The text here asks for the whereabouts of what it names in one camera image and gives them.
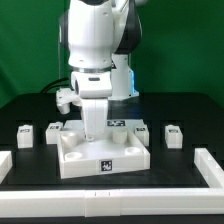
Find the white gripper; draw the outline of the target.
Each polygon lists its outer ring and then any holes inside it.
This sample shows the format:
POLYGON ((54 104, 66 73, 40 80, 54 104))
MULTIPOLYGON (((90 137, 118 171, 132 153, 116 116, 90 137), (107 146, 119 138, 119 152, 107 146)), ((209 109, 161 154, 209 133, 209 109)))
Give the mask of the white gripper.
POLYGON ((112 95, 111 74, 71 73, 70 88, 56 92, 56 104, 61 114, 70 112, 70 104, 81 108, 81 118, 87 140, 94 140, 105 130, 108 98, 112 95))

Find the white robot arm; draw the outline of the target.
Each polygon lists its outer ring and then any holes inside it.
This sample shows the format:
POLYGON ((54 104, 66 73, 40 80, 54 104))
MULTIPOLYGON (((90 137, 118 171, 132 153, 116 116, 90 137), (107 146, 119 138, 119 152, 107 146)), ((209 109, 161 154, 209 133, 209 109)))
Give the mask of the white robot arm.
POLYGON ((102 135, 112 96, 115 55, 128 55, 142 36, 137 7, 147 0, 70 0, 61 18, 59 41, 70 52, 71 86, 56 92, 63 114, 81 108, 85 138, 102 135))

